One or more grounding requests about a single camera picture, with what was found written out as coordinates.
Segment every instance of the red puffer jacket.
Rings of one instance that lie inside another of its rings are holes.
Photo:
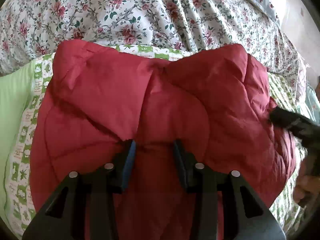
[[[195,198],[178,180],[177,138],[213,170],[240,171],[267,206],[294,170],[293,138],[268,122],[266,69],[241,45],[170,62],[65,41],[53,72],[31,149],[37,210],[70,171],[110,162],[126,139],[137,151],[129,188],[114,196],[120,240],[189,238]]]

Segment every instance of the pillowcase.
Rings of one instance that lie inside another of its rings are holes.
[[[4,181],[3,171],[19,132],[22,113],[30,100],[34,70],[35,64],[31,61],[18,71],[0,77],[0,181]],[[0,187],[0,217],[10,228],[4,213],[5,204],[6,192]]]

